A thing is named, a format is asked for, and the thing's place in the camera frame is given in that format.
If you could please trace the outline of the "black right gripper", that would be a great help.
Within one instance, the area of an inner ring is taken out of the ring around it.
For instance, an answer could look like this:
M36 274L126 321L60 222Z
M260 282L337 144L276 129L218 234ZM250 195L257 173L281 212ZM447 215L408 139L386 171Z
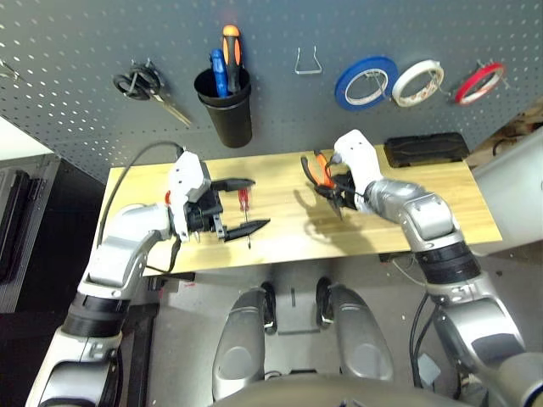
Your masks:
M358 210L356 199L363 198L355 191L355 182L351 170L345 173L332 175L334 184L331 206L334 210L352 209Z

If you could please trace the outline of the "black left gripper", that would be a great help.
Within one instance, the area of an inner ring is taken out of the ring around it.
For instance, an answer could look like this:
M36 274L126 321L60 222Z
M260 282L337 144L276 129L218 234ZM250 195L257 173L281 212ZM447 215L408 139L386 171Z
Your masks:
M189 233L215 232L219 239L229 242L243 237L249 237L252 233L266 226L271 220L249 220L233 229L225 229L221 222L223 207L220 191L232 192L249 189L255 184L254 180L247 178L224 178L212 181L210 188L196 203L185 204L185 215Z

